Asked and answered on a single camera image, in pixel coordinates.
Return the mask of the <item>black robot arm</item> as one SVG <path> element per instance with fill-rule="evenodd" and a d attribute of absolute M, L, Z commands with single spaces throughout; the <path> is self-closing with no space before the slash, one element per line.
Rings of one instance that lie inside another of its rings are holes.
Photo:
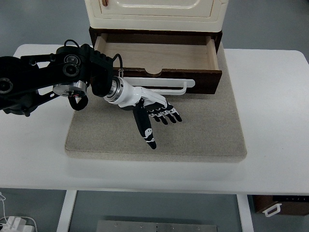
<path fill-rule="evenodd" d="M 58 96 L 67 97 L 72 109 L 88 104 L 87 89 L 105 101 L 132 111 L 138 130 L 147 144 L 156 148 L 150 118 L 168 124 L 182 120 L 165 97 L 144 87 L 134 87 L 124 78 L 124 68 L 114 75 L 114 62 L 87 44 L 74 43 L 55 53 L 4 56 L 0 59 L 0 108 L 7 114 L 29 116 L 39 105 Z"/>

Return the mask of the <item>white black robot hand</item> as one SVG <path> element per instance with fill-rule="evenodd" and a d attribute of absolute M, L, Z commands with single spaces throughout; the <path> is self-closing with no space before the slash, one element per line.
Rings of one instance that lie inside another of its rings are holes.
<path fill-rule="evenodd" d="M 144 87 L 134 87 L 124 78 L 118 76 L 113 77 L 112 87 L 110 92 L 104 97 L 104 100 L 118 105 L 123 110 L 133 109 L 132 112 L 140 135 L 151 149 L 156 149 L 156 142 L 149 116 L 154 118 L 156 122 L 162 122 L 164 125 L 168 124 L 165 116 L 172 123 L 182 122 L 180 114 L 173 105 L 167 102 L 165 97 Z"/>

